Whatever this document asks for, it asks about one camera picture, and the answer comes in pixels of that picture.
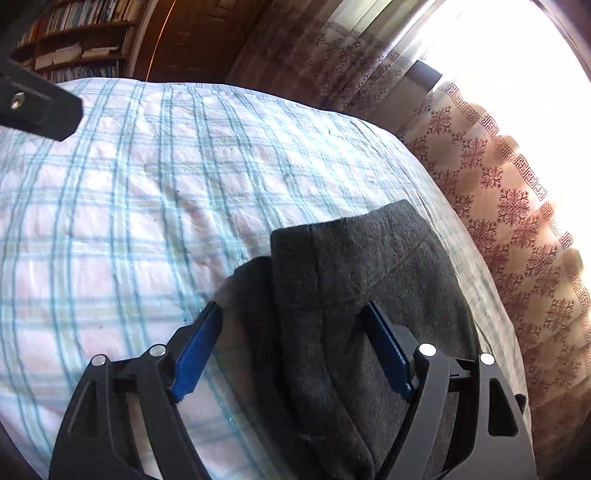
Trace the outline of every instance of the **wrinkled fabric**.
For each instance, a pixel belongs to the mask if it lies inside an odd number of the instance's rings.
[[[62,86],[84,102],[70,138],[0,129],[0,419],[43,477],[93,355],[119,360],[168,341],[237,266],[269,254],[272,231],[401,199],[439,237],[483,349],[514,391],[525,391],[515,333],[486,265],[391,134],[229,86]],[[292,478],[252,408],[245,345],[228,312],[181,416],[215,478]],[[139,428],[138,438],[157,475]]]
[[[285,439],[286,460],[309,470],[300,478],[319,463],[326,478],[373,480],[406,414],[357,321],[368,301],[420,343],[457,358],[480,353],[453,266],[405,200],[277,230],[270,260],[239,267],[232,285],[258,408],[273,438]],[[457,400],[448,395],[425,478],[443,469]]]

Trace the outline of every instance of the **gray cloth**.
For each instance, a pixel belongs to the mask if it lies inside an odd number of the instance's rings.
[[[229,291],[261,417],[302,479],[373,479],[407,410],[356,322],[367,301],[447,355],[480,353],[453,266],[405,200],[273,232],[271,258],[239,267]],[[429,476],[443,467],[456,409],[449,394]]]

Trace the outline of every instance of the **sunlight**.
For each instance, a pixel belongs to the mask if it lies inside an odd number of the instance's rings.
[[[445,8],[461,15],[423,59],[444,79],[457,76],[467,101],[493,106],[489,113],[519,143],[548,199],[560,198],[561,227],[573,234],[583,260],[591,258],[584,215],[591,207],[591,82],[576,56],[529,0],[449,0]]]

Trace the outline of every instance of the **bookshelf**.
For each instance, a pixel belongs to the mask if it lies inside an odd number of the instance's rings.
[[[60,0],[37,18],[12,58],[58,83],[126,76],[148,0]]]

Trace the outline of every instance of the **bed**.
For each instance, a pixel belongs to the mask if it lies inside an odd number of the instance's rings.
[[[84,102],[72,137],[0,131],[0,420],[44,478],[93,355],[137,356],[208,299],[223,305],[224,280],[269,253],[274,229],[400,199],[438,234],[483,349],[516,393],[527,392],[514,328],[480,253],[390,133],[225,85],[62,86]],[[230,315],[181,416],[212,478],[293,478],[257,422],[248,358]],[[142,461],[156,476],[140,423]]]

